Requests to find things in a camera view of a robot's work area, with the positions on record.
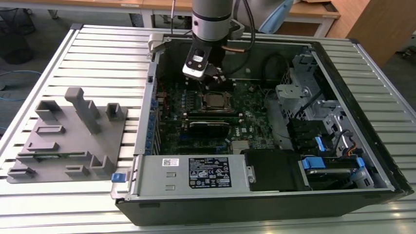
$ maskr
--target floor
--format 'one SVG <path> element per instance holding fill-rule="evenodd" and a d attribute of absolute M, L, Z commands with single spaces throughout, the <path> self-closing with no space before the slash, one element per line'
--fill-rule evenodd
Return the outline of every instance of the floor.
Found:
<path fill-rule="evenodd" d="M 109 13 L 58 11 L 57 14 L 58 19 L 51 20 L 46 10 L 33 10 L 31 20 L 37 31 L 27 35 L 25 39 L 34 51 L 35 57 L 22 65 L 9 65 L 0 59 L 0 73 L 2 73 L 3 70 L 34 70 L 42 72 L 71 23 L 130 26 L 127 14 L 110 13 L 110 17 L 107 17 Z M 162 23 L 159 17 L 155 17 L 155 26 L 169 27 L 167 24 Z M 181 21 L 177 20 L 174 26 L 179 27 Z M 416 108 L 414 85 L 409 85 L 411 82 L 416 82 L 416 64 L 402 60 L 398 55 L 394 55 L 382 70 L 401 95 L 407 100 L 411 107 Z M 6 85 L 6 88 L 0 91 L 0 98 L 25 98 L 37 78 L 35 74 L 19 73 L 1 76 L 0 82 Z M 3 133 L 3 128 L 7 127 L 21 104 L 22 101 L 0 100 L 0 134 Z"/>
<path fill-rule="evenodd" d="M 33 9 L 31 12 L 30 18 L 35 32 L 25 36 L 25 39 L 34 52 L 34 58 L 21 65 L 9 65 L 0 59 L 0 74 L 14 70 L 42 72 L 73 23 L 131 27 L 129 15 L 122 13 L 57 11 L 58 19 L 51 20 L 46 10 Z M 182 20 L 175 20 L 173 25 L 182 28 Z M 162 23 L 161 17 L 155 17 L 155 26 L 169 28 L 169 24 Z M 25 98 L 37 79 L 35 74 L 26 73 L 11 73 L 1 76 L 0 85 L 1 83 L 5 84 L 6 88 L 0 91 L 0 98 Z M 0 100 L 0 136 L 5 132 L 21 104 L 22 101 Z"/>

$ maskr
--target white sticker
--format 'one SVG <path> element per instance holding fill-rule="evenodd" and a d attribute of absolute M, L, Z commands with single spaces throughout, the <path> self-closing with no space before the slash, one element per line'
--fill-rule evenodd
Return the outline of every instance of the white sticker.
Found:
<path fill-rule="evenodd" d="M 163 158 L 161 166 L 162 167 L 178 167 L 179 159 L 178 158 Z"/>
<path fill-rule="evenodd" d="M 322 18 L 337 18 L 337 16 L 331 16 L 331 15 L 322 15 Z"/>
<path fill-rule="evenodd" d="M 121 4 L 121 6 L 126 6 L 126 7 L 138 7 L 137 4 Z"/>

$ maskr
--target wooden desk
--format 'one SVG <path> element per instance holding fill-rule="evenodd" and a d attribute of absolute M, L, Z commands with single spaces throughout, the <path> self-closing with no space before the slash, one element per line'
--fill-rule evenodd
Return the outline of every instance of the wooden desk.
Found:
<path fill-rule="evenodd" d="M 190 16 L 191 0 L 175 0 L 175 15 Z M 90 12 L 117 12 L 142 15 L 143 27 L 153 28 L 153 15 L 169 15 L 171 0 L 0 0 L 1 7 L 39 8 L 47 10 L 73 10 Z M 291 6 L 286 22 L 318 24 L 314 37 L 325 37 L 335 19 L 337 12 L 327 12 L 319 4 L 299 2 Z"/>
<path fill-rule="evenodd" d="M 190 16 L 191 0 L 175 0 L 175 15 Z M 171 0 L 143 0 L 142 8 L 153 10 L 154 15 L 169 15 Z M 325 37 L 333 21 L 339 18 L 338 12 L 326 11 L 319 3 L 299 2 L 291 6 L 285 22 L 318 24 L 314 37 Z"/>
<path fill-rule="evenodd" d="M 342 17 L 327 36 L 354 38 L 381 67 L 416 30 L 414 0 L 331 0 Z"/>

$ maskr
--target barcode sticker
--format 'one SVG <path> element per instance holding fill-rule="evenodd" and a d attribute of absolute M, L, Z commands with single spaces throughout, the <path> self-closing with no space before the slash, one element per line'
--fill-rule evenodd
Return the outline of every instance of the barcode sticker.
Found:
<path fill-rule="evenodd" d="M 126 7 L 138 7 L 138 4 L 121 4 L 121 6 L 126 6 Z"/>
<path fill-rule="evenodd" d="M 179 159 L 178 158 L 163 158 L 161 166 L 162 167 L 178 167 Z"/>

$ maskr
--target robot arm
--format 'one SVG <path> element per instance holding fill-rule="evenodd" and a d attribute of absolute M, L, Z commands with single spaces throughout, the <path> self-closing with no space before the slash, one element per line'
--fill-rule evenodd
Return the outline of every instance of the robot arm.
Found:
<path fill-rule="evenodd" d="M 221 83 L 225 51 L 243 53 L 246 48 L 226 46 L 231 19 L 263 33 L 274 33 L 287 15 L 293 0 L 191 0 L 191 47 L 182 73 L 206 84 Z"/>

